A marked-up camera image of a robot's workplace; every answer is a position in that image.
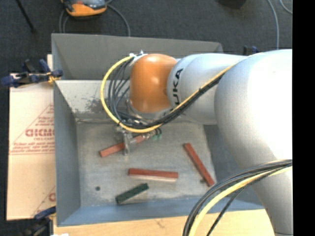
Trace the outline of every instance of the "small green part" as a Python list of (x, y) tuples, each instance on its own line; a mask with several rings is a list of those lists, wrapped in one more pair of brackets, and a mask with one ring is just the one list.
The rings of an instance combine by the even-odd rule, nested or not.
[(149, 189), (149, 186), (147, 183), (140, 184), (140, 185), (134, 187), (133, 189), (116, 196), (115, 200), (118, 204), (121, 204), (124, 201), (140, 194), (141, 192), (146, 191), (147, 189)]

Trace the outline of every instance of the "cardboard sheet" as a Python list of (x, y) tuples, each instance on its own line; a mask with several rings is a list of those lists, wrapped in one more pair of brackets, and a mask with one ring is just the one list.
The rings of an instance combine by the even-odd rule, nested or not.
[(7, 220), (56, 204), (53, 87), (10, 89)]

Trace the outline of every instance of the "orange device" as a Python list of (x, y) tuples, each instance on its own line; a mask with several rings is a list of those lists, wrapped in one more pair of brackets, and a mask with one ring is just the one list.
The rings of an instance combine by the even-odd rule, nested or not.
[(70, 16), (78, 18), (99, 15), (107, 8), (105, 0), (61, 0), (61, 2)]

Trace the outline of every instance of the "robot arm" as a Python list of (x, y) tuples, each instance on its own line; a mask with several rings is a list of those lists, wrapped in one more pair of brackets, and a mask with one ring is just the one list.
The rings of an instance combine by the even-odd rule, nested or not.
[[(141, 56), (132, 63), (130, 73), (131, 112), (146, 120), (159, 119), (215, 77), (215, 84), (181, 118), (217, 124), (243, 169), (292, 159), (292, 50), (249, 57), (197, 54), (180, 60)], [(293, 235), (292, 181), (289, 171), (254, 186), (276, 236)]]

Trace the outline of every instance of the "yellow cable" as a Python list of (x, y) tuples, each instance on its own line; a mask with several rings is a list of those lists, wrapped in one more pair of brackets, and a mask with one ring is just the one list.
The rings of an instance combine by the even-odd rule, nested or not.
[(131, 131), (131, 132), (134, 132), (134, 133), (146, 133), (146, 132), (150, 132), (158, 127), (161, 126), (160, 125), (156, 125), (156, 126), (153, 126), (153, 127), (150, 127), (150, 128), (146, 128), (146, 129), (135, 129), (135, 128), (130, 128), (126, 125), (124, 125), (123, 123), (121, 123), (113, 114), (112, 112), (110, 112), (109, 108), (107, 107), (106, 103), (105, 103), (105, 99), (104, 99), (104, 88), (105, 88), (105, 84), (106, 84), (106, 80), (107, 78), (109, 77), (109, 75), (118, 67), (120, 66), (122, 63), (128, 61), (129, 59), (132, 59), (134, 56), (128, 56), (128, 57), (125, 57), (124, 59), (121, 59), (120, 61), (118, 61), (116, 64), (114, 64), (108, 71), (107, 73), (105, 74), (104, 78), (103, 78), (103, 81), (102, 81), (102, 84), (101, 84), (101, 87), (100, 87), (100, 100), (102, 102), (102, 105), (103, 105), (103, 108), (104, 110), (106, 111), (106, 113), (108, 114), (108, 116), (117, 124), (119, 124), (122, 128), (128, 130), (128, 131)]
[[(108, 116), (117, 124), (119, 124), (122, 128), (130, 131), (130, 132), (134, 132), (134, 133), (146, 133), (146, 132), (150, 132), (152, 130), (155, 130), (158, 127), (162, 126), (161, 124), (149, 127), (149, 128), (145, 128), (145, 129), (137, 129), (137, 128), (131, 128), (128, 127), (126, 125), (124, 125), (123, 123), (121, 123), (114, 115), (113, 113), (110, 112), (109, 108), (107, 107), (105, 100), (104, 100), (104, 88), (105, 88), (105, 84), (106, 84), (106, 80), (108, 79), (109, 75), (118, 67), (120, 66), (122, 63), (128, 61), (129, 59), (132, 59), (134, 56), (128, 56), (125, 57), (124, 59), (121, 59), (120, 61), (118, 61), (116, 64), (114, 64), (105, 74), (102, 84), (101, 84), (101, 88), (100, 88), (100, 99), (103, 105), (104, 110), (106, 111), (106, 113), (108, 114)], [(216, 76), (212, 77), (208, 82), (206, 82), (202, 87), (200, 87), (198, 90), (196, 90), (191, 96), (189, 96), (188, 98), (186, 98), (181, 104), (179, 104), (176, 108), (174, 108), (170, 113), (176, 111), (177, 109), (179, 109), (181, 106), (183, 106), (186, 102), (188, 102), (192, 97), (194, 97), (199, 90), (205, 88), (209, 83), (211, 83), (212, 81), (214, 81), (216, 78), (218, 78), (219, 76), (221, 76), (222, 74), (224, 74), (225, 72), (227, 72), (229, 69), (231, 69), (235, 64), (225, 68), (224, 70), (222, 70), (220, 73), (218, 73)]]
[[(276, 175), (276, 174), (280, 174), (283, 173), (289, 169), (291, 169), (292, 166), (284, 168), (282, 170), (279, 170), (273, 174), (271, 174), (270, 176)], [(218, 195), (216, 195), (213, 199), (211, 199), (207, 205), (202, 209), (202, 211), (198, 214), (198, 216), (196, 217), (193, 225), (191, 226), (190, 232), (189, 232), (189, 236), (194, 236), (196, 234), (197, 228), (201, 222), (201, 220), (204, 218), (204, 216), (207, 214), (207, 212), (218, 202), (220, 201), (222, 198), (226, 197), (227, 195), (231, 194), (232, 192), (246, 186), (247, 184), (255, 181), (256, 179), (258, 179), (259, 177), (263, 177), (264, 175), (269, 174), (269, 172), (264, 172), (264, 173), (260, 173), (258, 175), (255, 175), (253, 177), (250, 177), (248, 179), (245, 179), (233, 186), (231, 186), (230, 188), (227, 188), (226, 190), (220, 192)]]

